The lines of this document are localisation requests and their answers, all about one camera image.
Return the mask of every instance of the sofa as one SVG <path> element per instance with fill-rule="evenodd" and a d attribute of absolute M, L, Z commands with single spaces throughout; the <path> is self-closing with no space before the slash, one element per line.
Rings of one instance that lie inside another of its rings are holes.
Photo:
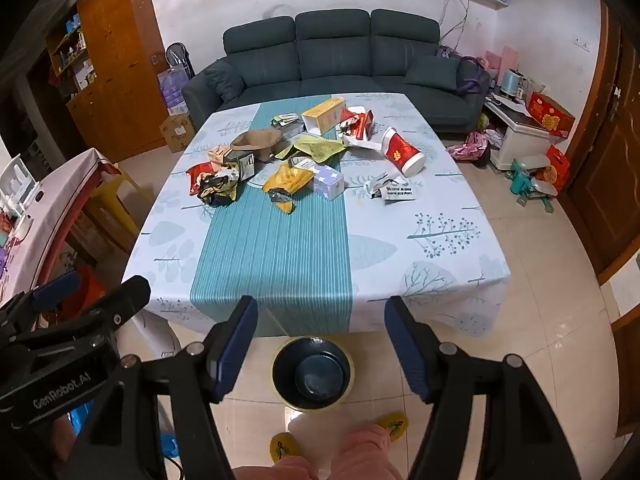
<path fill-rule="evenodd" d="M 219 110 L 285 98 L 347 92 L 405 94 L 436 133 L 476 129 L 489 75 L 462 60 L 452 74 L 475 93 L 430 88 L 406 81 L 413 63 L 434 61 L 438 22 L 395 10 L 315 10 L 279 16 L 225 31 L 226 56 L 194 76 L 182 90 L 196 130 Z M 235 72 L 238 95 L 224 100 L 210 74 L 216 66 Z"/>

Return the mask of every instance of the red paper cup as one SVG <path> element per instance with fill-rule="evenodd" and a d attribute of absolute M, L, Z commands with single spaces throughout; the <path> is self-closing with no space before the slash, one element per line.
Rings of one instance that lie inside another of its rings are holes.
<path fill-rule="evenodd" d="M 382 153 L 404 176 L 414 176 L 424 166 L 424 153 L 400 137 L 395 128 L 386 129 L 382 139 Z"/>

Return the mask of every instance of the pink bag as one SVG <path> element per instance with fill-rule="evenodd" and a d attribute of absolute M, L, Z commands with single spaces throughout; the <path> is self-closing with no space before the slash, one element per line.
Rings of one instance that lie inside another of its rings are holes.
<path fill-rule="evenodd" d="M 489 136 L 484 132 L 471 132 L 463 144 L 448 146 L 454 160 L 478 160 L 489 146 Z"/>

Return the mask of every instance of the table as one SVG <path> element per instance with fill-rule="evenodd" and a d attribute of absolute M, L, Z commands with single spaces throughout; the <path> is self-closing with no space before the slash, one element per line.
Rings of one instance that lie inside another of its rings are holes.
<path fill-rule="evenodd" d="M 504 104 L 484 102 L 484 107 L 504 123 L 504 139 L 500 150 L 491 150 L 491 162 L 501 171 L 511 167 L 513 159 L 527 155 L 546 155 L 555 139 L 537 120 L 511 110 Z"/>
<path fill-rule="evenodd" d="M 335 161 L 347 189 L 331 202 L 302 191 L 293 213 L 283 214 L 260 190 L 272 164 L 244 184 L 237 203 L 212 209 L 188 195 L 185 170 L 241 132 L 267 127 L 274 115 L 301 113 L 331 96 L 214 113 L 164 184 L 124 274 L 149 280 L 149 311 L 206 333 L 251 294 L 260 312 L 257 336 L 359 332 L 384 330 L 385 300 L 399 294 L 418 320 L 476 336 L 491 330 L 510 271 L 438 137 L 402 94 L 333 96 L 373 111 L 373 140 L 394 126 L 425 153 L 425 168 L 409 179 L 417 199 L 366 198 L 363 183 L 394 166 L 359 148 Z"/>
<path fill-rule="evenodd" d="M 117 173 L 95 148 L 56 168 L 41 181 L 39 202 L 26 210 L 33 219 L 23 241 L 9 245 L 0 278 L 0 305 L 18 292 L 47 283 L 62 244 L 91 192 L 100 184 L 100 172 Z"/>

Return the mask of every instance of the white tablecloth with leaf pattern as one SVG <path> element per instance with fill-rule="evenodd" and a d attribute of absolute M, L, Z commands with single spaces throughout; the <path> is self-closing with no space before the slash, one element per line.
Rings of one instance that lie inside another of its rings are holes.
<path fill-rule="evenodd" d="M 129 260 L 124 279 L 141 274 L 151 283 L 148 310 L 206 333 L 251 294 L 261 307 L 257 335 L 357 332 L 384 330 L 385 300 L 399 294 L 418 320 L 476 336 L 491 330 L 510 272 L 457 165 L 404 95 L 335 96 L 373 111 L 373 140 L 393 126 L 425 153 L 425 168 L 409 179 L 416 200 L 365 196 L 366 180 L 397 170 L 372 150 L 350 149 L 334 164 L 347 189 L 331 202 L 306 193 L 290 216 L 281 213 L 259 189 L 278 162 L 244 184 L 237 203 L 203 206 L 189 196 L 185 170 L 206 161 L 208 149 L 264 127 L 274 111 L 328 96 L 214 113 L 164 184 Z"/>

